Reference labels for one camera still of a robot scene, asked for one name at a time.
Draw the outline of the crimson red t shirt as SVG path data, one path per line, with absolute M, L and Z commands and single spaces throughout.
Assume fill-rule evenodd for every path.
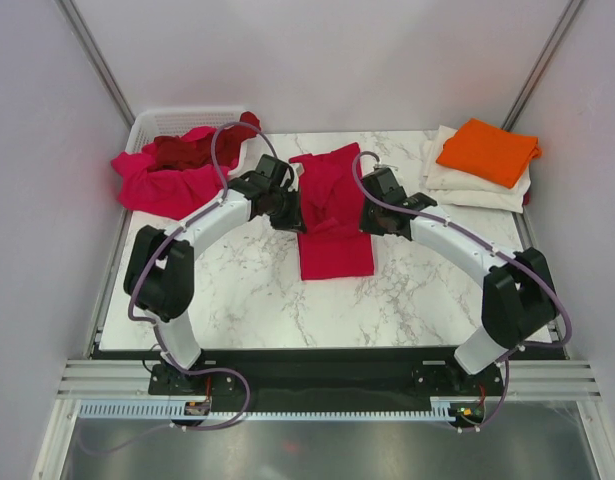
M 299 190 L 306 231 L 298 235 L 298 248 L 304 281 L 375 273 L 371 236 L 359 228 L 364 195 L 352 175 L 359 153 L 359 145 L 351 143 L 329 153 L 290 159 L 303 169 Z

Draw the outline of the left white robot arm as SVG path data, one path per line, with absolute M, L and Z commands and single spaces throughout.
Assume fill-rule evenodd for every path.
M 191 325 L 189 306 L 195 292 L 195 264 L 227 233 L 266 216 L 276 230 L 305 232 L 300 211 L 298 173 L 290 164 L 264 154 L 255 169 L 228 180 L 206 205 L 174 226 L 147 225 L 135 236 L 123 289 L 130 296 L 128 317 L 154 330 L 162 356 L 174 366 L 172 382 L 195 393 L 206 382 L 196 363 L 202 348 Z

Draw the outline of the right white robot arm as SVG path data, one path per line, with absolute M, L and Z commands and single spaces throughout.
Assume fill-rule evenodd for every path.
M 501 248 L 453 221 L 431 197 L 406 194 L 386 168 L 356 180 L 365 201 L 360 230 L 423 245 L 460 268 L 482 289 L 481 326 L 454 351 L 445 381 L 470 392 L 481 371 L 518 348 L 558 315 L 557 295 L 542 253 Z

